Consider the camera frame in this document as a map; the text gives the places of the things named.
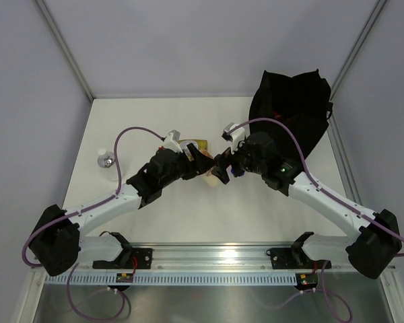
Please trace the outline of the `cream lotion pump bottle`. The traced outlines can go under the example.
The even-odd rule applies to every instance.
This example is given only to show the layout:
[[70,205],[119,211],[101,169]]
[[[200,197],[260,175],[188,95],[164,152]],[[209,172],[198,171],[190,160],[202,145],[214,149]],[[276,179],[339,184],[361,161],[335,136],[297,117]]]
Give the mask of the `cream lotion pump bottle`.
[[[203,155],[213,159],[213,156],[208,152],[208,150],[203,149],[201,152]],[[210,187],[216,187],[221,184],[220,180],[212,174],[211,170],[205,173],[203,179]]]

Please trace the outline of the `black canvas bag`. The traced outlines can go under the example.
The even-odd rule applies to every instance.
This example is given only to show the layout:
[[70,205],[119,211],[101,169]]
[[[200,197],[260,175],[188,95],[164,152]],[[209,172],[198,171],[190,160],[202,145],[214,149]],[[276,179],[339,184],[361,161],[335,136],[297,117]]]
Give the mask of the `black canvas bag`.
[[250,120],[283,116],[284,124],[295,136],[302,155],[308,157],[324,135],[333,112],[331,87],[318,70],[293,77],[263,72],[248,114]]

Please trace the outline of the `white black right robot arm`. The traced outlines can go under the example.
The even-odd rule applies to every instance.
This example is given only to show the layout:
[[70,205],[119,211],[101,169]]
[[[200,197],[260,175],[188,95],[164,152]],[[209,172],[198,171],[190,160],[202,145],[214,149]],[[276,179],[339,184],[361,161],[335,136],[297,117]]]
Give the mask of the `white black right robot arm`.
[[331,190],[298,162],[280,156],[266,133],[225,130],[222,137],[230,147],[215,157],[213,175],[223,184],[230,175],[257,174],[270,189],[304,203],[344,233],[303,233],[289,248],[297,266],[312,267],[324,261],[350,264],[365,277],[377,279],[401,250],[397,218],[390,211],[377,213]]

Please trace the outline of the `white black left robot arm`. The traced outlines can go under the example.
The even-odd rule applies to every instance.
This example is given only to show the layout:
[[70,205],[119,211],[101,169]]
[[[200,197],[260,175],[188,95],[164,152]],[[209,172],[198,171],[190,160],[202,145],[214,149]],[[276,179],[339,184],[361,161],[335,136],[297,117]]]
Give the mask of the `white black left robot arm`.
[[154,202],[173,182],[190,180],[212,169],[213,158],[193,144],[187,148],[190,155],[159,148],[118,192],[93,205],[70,210],[62,210],[57,205],[46,208],[28,244],[41,267],[52,277],[84,262],[91,262],[94,268],[131,268],[136,263],[133,247],[120,233],[91,236],[90,232]]

